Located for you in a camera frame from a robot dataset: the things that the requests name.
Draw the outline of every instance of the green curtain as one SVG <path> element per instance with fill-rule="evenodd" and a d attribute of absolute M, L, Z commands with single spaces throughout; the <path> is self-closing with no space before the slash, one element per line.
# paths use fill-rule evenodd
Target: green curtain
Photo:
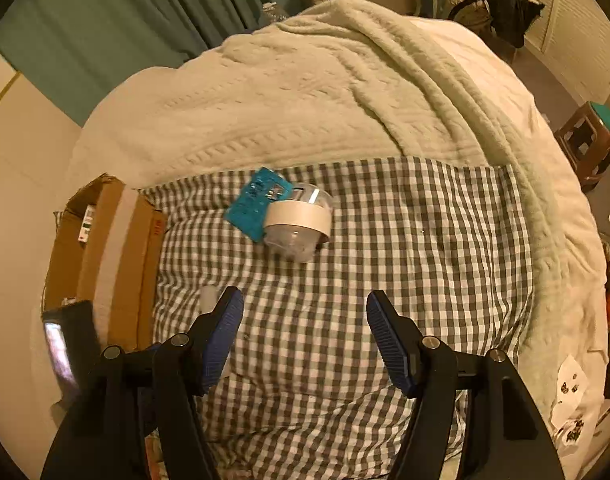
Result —
<path fill-rule="evenodd" d="M 258 27 L 264 2 L 295 0 L 15 0 L 0 53 L 83 125 L 130 75 L 179 67 L 232 34 Z"/>

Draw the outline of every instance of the checkered cloth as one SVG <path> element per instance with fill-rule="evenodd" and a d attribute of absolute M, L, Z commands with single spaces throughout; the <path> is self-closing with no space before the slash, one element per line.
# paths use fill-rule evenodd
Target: checkered cloth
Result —
<path fill-rule="evenodd" d="M 404 157 L 282 170 L 335 199 L 331 240 L 312 262 L 296 264 L 223 219 L 252 173 L 206 174 L 144 191 L 169 214 L 155 339 L 187 330 L 211 310 L 201 291 L 238 286 L 245 314 L 229 377 L 200 403 L 222 474 L 383 475 L 413 402 L 389 381 L 365 299 L 382 288 L 422 333 L 458 351 L 499 347 L 515 364 L 532 271 L 514 174 L 509 166 L 454 168 Z M 448 457 L 462 445 L 464 409 L 461 396 Z"/>

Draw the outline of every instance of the blue packet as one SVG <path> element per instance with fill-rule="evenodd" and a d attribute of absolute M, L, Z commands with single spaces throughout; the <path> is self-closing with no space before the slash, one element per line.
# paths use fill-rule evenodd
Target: blue packet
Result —
<path fill-rule="evenodd" d="M 285 200 L 293 185 L 278 173 L 261 168 L 245 184 L 239 197 L 225 212 L 225 219 L 255 242 L 263 240 L 263 220 L 272 202 Z"/>

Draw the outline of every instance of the plastic stool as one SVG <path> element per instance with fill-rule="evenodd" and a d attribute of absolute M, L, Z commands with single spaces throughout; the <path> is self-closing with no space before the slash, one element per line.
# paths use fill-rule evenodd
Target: plastic stool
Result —
<path fill-rule="evenodd" d="M 554 136 L 583 190 L 593 189 L 610 164 L 610 109 L 588 101 Z"/>

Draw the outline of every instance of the metal screw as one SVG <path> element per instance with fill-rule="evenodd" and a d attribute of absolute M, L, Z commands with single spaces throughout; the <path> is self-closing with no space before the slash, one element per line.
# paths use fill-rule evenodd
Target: metal screw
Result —
<path fill-rule="evenodd" d="M 174 346 L 185 346 L 189 343 L 189 336 L 187 334 L 176 334 L 172 336 L 172 345 Z"/>
<path fill-rule="evenodd" d="M 423 337 L 423 346 L 426 346 L 427 348 L 438 348 L 441 345 L 440 340 L 437 337 L 434 337 L 433 335 L 426 335 L 425 337 Z"/>
<path fill-rule="evenodd" d="M 504 352 L 502 352 L 498 348 L 492 348 L 489 351 L 489 356 L 492 358 L 493 361 L 496 361 L 497 363 L 502 363 L 505 359 L 507 359 L 507 356 L 504 354 Z"/>
<path fill-rule="evenodd" d="M 116 359 L 121 354 L 121 349 L 118 346 L 108 346 L 103 352 L 105 359 Z"/>

